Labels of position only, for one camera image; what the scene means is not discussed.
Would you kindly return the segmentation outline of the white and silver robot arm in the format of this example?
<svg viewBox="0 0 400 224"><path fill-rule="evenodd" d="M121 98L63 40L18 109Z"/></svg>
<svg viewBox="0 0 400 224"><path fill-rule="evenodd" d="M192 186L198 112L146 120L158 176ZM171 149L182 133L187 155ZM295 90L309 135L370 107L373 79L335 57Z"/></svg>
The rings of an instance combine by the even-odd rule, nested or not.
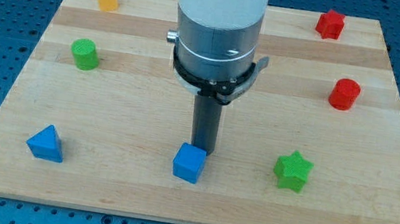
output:
<svg viewBox="0 0 400 224"><path fill-rule="evenodd" d="M253 86L268 59L254 61L269 0L178 0L172 42L176 77L194 94L192 145L211 154L222 109Z"/></svg>

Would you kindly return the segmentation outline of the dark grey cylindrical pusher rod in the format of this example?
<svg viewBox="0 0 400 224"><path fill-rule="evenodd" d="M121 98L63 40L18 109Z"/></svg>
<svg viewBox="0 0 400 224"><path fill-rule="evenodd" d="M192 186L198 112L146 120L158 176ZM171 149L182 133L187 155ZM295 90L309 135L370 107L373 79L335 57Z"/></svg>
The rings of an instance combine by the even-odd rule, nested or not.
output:
<svg viewBox="0 0 400 224"><path fill-rule="evenodd" d="M214 98L195 96L191 144L203 149L206 155L213 153L223 106Z"/></svg>

